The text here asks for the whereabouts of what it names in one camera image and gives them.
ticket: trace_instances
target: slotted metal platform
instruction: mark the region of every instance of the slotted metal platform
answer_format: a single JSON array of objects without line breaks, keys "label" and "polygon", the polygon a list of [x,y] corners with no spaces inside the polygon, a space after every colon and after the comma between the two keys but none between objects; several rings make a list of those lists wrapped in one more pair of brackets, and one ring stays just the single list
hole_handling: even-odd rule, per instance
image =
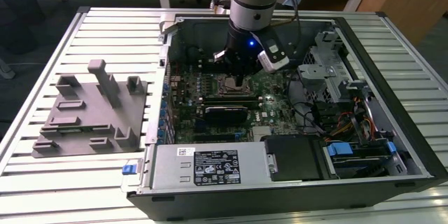
[{"label": "slotted metal platform", "polygon": [[[0,144],[1,223],[152,223],[125,198],[139,182],[121,176],[121,167],[143,152],[35,159],[32,145],[55,102],[59,75],[71,73],[80,82],[95,81],[87,72],[91,59],[104,59],[117,81],[139,75],[148,81],[147,120],[157,112],[161,80],[155,78],[160,17],[168,14],[211,14],[205,9],[91,8],[77,13],[36,86]],[[301,12],[303,16],[343,16],[355,31],[409,115],[448,166],[448,88],[404,39],[388,18],[375,13]],[[371,208],[336,209],[188,223],[445,223],[448,184],[421,193],[400,195]]]}]

